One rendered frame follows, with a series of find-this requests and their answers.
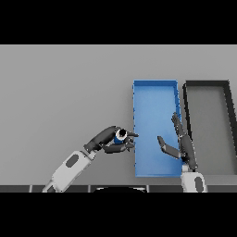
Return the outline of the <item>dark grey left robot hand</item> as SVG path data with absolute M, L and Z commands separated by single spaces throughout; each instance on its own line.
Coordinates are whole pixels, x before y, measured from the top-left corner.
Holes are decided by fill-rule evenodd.
M 83 147 L 88 152 L 100 151 L 103 149 L 106 154 L 121 153 L 134 147 L 133 137 L 138 137 L 137 133 L 127 131 L 127 138 L 121 144 L 114 143 L 114 137 L 117 130 L 123 129 L 119 126 L 110 126 L 95 135 Z

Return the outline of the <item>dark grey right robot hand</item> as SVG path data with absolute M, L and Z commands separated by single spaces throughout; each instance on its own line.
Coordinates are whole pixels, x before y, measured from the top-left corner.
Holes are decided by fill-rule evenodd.
M 176 159 L 180 159 L 188 168 L 195 172 L 198 168 L 195 151 L 191 137 L 184 130 L 181 120 L 179 119 L 176 112 L 173 113 L 171 121 L 173 122 L 176 135 L 178 137 L 178 148 L 167 144 L 161 136 L 157 137 L 157 141 L 160 145 L 160 149 L 163 153 L 172 156 Z

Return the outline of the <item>blue pipe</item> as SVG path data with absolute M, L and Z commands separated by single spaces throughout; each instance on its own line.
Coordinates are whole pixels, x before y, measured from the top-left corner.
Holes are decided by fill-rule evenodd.
M 127 131 L 124 129 L 117 130 L 114 137 L 115 144 L 121 144 L 127 138 Z

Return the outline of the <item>dark grey bin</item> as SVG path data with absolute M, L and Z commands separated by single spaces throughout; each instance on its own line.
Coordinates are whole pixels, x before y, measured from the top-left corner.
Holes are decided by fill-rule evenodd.
M 186 81 L 183 102 L 198 170 L 204 175 L 237 175 L 237 120 L 225 81 Z

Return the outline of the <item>blue bin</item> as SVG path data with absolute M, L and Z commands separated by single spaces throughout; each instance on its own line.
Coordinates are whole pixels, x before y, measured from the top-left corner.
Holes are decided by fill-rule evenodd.
M 164 154 L 157 137 L 179 148 L 173 113 L 181 119 L 180 96 L 176 80 L 134 80 L 133 132 L 135 176 L 139 178 L 174 178 L 181 175 L 182 162 Z

